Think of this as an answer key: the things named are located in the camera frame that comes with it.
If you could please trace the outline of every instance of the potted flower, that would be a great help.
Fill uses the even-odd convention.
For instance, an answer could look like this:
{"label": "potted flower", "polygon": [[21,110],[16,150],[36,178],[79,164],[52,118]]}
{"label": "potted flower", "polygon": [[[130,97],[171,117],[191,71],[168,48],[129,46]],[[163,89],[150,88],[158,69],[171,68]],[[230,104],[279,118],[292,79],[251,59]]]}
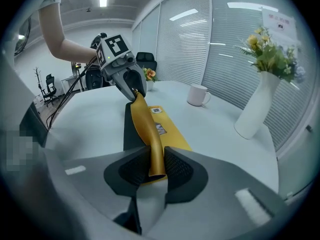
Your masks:
{"label": "potted flower", "polygon": [[245,55],[255,58],[251,64],[260,73],[260,83],[234,124],[235,130],[245,139],[251,139],[267,117],[272,99],[281,79],[297,83],[303,82],[305,70],[299,65],[295,48],[286,50],[272,41],[268,29],[260,27],[251,34],[246,47],[237,46]]}
{"label": "potted flower", "polygon": [[156,77],[156,72],[153,71],[150,68],[142,68],[146,80],[146,90],[150,91],[154,87],[154,82],[158,81],[158,78]]}

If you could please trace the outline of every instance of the mug handle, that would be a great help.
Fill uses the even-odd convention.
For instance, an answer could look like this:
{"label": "mug handle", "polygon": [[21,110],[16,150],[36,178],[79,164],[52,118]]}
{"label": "mug handle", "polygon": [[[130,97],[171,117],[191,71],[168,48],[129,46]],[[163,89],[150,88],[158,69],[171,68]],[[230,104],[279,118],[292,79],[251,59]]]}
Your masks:
{"label": "mug handle", "polygon": [[207,91],[205,94],[209,94],[209,99],[206,102],[202,102],[202,105],[207,104],[211,99],[211,93],[210,92]]}

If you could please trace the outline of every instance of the table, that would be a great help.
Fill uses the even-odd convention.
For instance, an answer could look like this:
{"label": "table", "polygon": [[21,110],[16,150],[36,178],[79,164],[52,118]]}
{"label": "table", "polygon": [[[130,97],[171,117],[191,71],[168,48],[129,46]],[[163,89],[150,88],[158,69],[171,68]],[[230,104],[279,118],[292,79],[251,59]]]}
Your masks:
{"label": "table", "polygon": [[[262,125],[252,139],[244,139],[234,129],[241,109],[215,96],[205,106],[192,106],[187,103],[189,88],[159,81],[145,100],[149,106],[163,107],[194,152],[233,163],[278,193],[278,163],[268,127]],[[115,86],[75,94],[54,121],[45,147],[68,160],[122,151],[128,102]],[[166,187],[163,180],[137,192],[145,232],[162,214]]]}
{"label": "table", "polygon": [[[64,94],[67,94],[67,91],[69,90],[70,86],[75,82],[76,79],[77,79],[77,76],[70,76],[70,77],[68,77],[66,79],[62,79],[61,80],[61,84],[62,84],[62,88],[63,88]],[[80,89],[80,92],[82,92],[80,81],[78,81],[77,85],[78,85],[78,88]]]}

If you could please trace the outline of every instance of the orange flower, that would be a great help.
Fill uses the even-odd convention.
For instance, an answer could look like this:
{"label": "orange flower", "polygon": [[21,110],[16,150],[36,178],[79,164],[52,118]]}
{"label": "orange flower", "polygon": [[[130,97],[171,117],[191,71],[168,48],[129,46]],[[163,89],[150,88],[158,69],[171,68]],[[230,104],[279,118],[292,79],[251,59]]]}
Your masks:
{"label": "orange flower", "polygon": [[146,71],[146,77],[149,79],[149,80],[152,80],[152,78],[156,75],[156,72],[154,72],[153,70],[151,69],[147,69]]}

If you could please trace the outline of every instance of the flower vase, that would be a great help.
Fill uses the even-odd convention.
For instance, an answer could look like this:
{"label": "flower vase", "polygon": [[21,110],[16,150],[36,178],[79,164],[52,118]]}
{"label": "flower vase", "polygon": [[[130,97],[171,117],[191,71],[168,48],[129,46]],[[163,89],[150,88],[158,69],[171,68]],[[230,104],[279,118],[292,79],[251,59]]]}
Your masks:
{"label": "flower vase", "polygon": [[151,91],[154,87],[154,81],[146,81],[146,90]]}
{"label": "flower vase", "polygon": [[264,123],[272,105],[280,78],[267,71],[260,73],[260,83],[234,124],[236,132],[251,139]]}

